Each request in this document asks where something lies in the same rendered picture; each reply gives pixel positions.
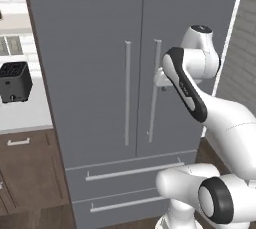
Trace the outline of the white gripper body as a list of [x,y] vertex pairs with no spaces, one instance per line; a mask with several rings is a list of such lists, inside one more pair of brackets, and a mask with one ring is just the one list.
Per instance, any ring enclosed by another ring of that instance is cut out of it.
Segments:
[[172,82],[167,78],[162,67],[158,68],[155,73],[154,84],[157,87],[171,87],[172,86]]

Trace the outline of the grey fridge door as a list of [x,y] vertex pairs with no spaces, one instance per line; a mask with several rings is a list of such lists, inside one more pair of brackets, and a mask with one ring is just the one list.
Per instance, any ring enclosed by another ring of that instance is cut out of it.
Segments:
[[[66,167],[131,158],[142,0],[29,0]],[[125,146],[125,41],[131,41]]]
[[152,143],[148,142],[153,74],[154,39],[162,40],[161,55],[181,44],[192,25],[206,25],[213,30],[215,50],[221,53],[235,0],[144,0],[137,154],[152,156],[195,150],[202,125],[189,114],[172,87],[157,88],[157,102]]

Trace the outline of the grey fridge drawer front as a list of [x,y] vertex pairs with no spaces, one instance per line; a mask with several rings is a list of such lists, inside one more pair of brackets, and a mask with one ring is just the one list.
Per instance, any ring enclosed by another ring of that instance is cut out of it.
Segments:
[[188,150],[122,161],[101,163],[93,166],[67,168],[65,172],[71,200],[87,200],[91,198],[99,198],[109,195],[117,195],[120,193],[154,188],[155,177],[157,172],[160,170],[103,180],[86,181],[85,177],[87,176],[88,172],[90,176],[94,176],[178,162],[191,164],[195,162],[196,153],[196,150]]
[[72,206],[77,229],[98,229],[120,223],[162,216],[169,207],[169,200],[165,198],[161,201],[125,208],[95,213],[90,212],[92,206],[101,207],[158,196],[160,195],[155,188],[148,188],[117,195],[73,201]]

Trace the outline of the brown drawer front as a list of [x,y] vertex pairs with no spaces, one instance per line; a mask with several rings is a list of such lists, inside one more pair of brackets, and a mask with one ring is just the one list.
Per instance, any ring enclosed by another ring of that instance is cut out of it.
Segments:
[[[30,144],[7,146],[7,141],[25,140]],[[55,137],[52,130],[36,130],[0,135],[0,160],[50,156],[54,153]]]

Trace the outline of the black toaster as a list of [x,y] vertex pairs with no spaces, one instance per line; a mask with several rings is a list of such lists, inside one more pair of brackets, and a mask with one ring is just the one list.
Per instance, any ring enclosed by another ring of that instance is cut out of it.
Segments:
[[26,61],[6,62],[0,67],[0,97],[3,103],[26,102],[32,86]]

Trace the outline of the brown cupboard door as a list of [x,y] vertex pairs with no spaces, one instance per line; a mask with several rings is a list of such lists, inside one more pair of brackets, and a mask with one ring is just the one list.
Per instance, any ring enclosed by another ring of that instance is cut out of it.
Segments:
[[4,203],[9,213],[49,208],[68,202],[59,161],[53,156],[12,157],[0,160]]

